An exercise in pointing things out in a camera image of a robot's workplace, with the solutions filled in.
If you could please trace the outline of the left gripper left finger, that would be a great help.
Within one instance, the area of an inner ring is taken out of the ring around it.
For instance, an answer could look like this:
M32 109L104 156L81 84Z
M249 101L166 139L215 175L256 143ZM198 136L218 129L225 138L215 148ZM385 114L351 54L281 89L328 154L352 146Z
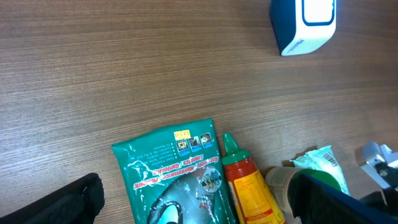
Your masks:
M1 217L1 223L92 224L104 204L102 181L97 173L89 173L43 198Z

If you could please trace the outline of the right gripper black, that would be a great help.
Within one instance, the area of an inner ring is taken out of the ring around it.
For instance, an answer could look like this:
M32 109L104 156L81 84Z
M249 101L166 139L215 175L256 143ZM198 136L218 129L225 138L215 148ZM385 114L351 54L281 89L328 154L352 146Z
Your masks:
M382 189L381 192L373 192L359 201L389 215L397 215L397 188L388 188Z

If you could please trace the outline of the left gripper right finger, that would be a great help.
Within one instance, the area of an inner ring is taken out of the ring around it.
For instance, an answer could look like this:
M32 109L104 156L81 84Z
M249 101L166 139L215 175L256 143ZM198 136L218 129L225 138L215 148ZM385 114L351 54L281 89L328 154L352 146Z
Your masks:
M397 219L307 175L289 185L289 204L294 217L313 224L397 224Z

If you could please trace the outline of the mint green wipes packet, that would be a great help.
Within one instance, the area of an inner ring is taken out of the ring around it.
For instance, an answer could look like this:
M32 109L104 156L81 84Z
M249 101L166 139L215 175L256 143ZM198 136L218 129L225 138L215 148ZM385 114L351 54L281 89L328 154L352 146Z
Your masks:
M341 191L351 195L343 175L343 170L336 160L332 147L325 146L305 152L304 155L291 159L290 162L297 168L321 170L331 174L339 183Z

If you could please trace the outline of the red chili sauce bottle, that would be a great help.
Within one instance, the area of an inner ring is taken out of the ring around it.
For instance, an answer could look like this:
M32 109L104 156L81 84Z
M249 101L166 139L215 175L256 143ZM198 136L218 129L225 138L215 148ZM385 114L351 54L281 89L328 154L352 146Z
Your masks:
M225 156L221 161L239 222L243 224L283 224L286 219L265 179L247 149L242 149L231 133L224 133Z

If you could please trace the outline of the green 3M gloves packet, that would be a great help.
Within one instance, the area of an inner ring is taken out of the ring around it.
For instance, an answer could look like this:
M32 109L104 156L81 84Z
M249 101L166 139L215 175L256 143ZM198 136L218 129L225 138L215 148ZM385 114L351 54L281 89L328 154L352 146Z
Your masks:
M237 223L212 119L155 129L112 150L135 223Z

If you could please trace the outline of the green lid jar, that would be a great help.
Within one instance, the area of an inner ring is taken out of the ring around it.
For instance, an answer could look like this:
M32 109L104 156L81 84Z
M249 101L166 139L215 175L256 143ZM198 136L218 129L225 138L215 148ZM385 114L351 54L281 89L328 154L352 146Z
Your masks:
M293 215L292 206L289 202L289 193L293 192L291 185L293 179L298 177L299 174L308 174L316 180L341 191L338 181L325 171L296 167L274 167L267 173L265 181L279 204L279 207L287 214Z

